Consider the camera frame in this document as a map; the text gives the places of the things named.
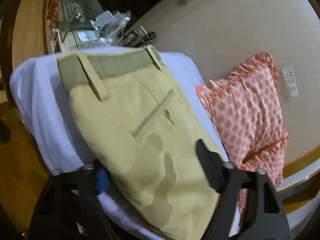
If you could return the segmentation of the khaki pants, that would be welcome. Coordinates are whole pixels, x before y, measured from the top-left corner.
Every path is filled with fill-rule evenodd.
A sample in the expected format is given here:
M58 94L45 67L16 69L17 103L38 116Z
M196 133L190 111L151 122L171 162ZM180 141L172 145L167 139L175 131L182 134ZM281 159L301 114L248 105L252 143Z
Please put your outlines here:
M218 201L196 155L219 149L153 46L57 59L81 136L143 218L170 239L200 239Z

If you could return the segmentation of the cluttered side table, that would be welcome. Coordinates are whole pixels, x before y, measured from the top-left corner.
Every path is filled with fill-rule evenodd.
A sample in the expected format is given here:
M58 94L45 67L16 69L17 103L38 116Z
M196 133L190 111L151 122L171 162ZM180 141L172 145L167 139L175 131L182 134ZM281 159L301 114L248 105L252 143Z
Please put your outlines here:
M46 40L51 54L94 47L142 47L157 34L139 26L130 30L130 11L110 12L98 0L47 0Z

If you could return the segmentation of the white wall socket plate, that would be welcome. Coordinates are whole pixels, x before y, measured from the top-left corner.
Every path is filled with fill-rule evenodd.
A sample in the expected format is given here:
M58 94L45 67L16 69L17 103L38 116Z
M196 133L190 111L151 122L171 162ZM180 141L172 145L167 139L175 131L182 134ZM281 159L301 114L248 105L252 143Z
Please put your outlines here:
M296 83L295 74L291 65L285 66L281 69L281 74L283 76L287 98L291 100L298 96L298 88Z

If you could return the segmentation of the white bed sheet mattress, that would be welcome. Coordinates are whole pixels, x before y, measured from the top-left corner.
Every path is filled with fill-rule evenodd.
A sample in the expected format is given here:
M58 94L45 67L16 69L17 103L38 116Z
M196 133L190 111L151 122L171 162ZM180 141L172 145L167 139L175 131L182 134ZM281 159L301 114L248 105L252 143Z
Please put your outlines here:
M132 49L110 47L72 53L113 54L125 50ZM57 67L57 59L65 54L29 59L13 72L10 79L18 109L37 142L43 161L52 175L74 172L81 168L87 171L91 187L111 226L112 239L119 239L111 225L114 219L124 224L124 239L170 239L152 227L126 199L110 172L96 158L78 131L68 91L61 81ZM219 196L210 223L200 239L235 239L239 235L240 222L236 198L232 198L229 204L224 204L220 194L222 178L233 171L234 167L196 95L196 86L203 84L204 80L193 61L184 54L158 54L182 87L198 119L219 149L213 152L203 140L196 142L196 155L204 174L210 187Z

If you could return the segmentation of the polka dot pillow near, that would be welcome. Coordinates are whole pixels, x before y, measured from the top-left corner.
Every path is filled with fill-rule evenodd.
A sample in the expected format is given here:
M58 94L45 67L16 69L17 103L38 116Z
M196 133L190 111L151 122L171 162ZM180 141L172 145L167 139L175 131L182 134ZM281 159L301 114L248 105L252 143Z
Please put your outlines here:
M260 52L226 79L196 87L231 163L245 171L263 168L274 187L283 182L289 139L277 93L278 78L272 56Z

